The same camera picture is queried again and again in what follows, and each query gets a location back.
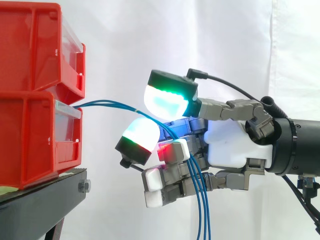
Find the stacked red bins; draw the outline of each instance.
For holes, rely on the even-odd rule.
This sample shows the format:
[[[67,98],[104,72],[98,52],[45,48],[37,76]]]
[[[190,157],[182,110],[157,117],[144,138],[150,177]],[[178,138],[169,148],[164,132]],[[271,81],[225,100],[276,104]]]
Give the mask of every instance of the stacked red bins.
[[[0,187],[81,163],[85,46],[56,3],[0,1]]]

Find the screw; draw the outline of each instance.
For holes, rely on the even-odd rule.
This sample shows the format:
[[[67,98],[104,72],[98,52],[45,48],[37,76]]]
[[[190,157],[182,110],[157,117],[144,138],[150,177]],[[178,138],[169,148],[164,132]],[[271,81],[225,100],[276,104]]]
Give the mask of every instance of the screw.
[[[89,193],[91,189],[91,181],[89,179],[81,180],[78,184],[78,190],[80,193]]]

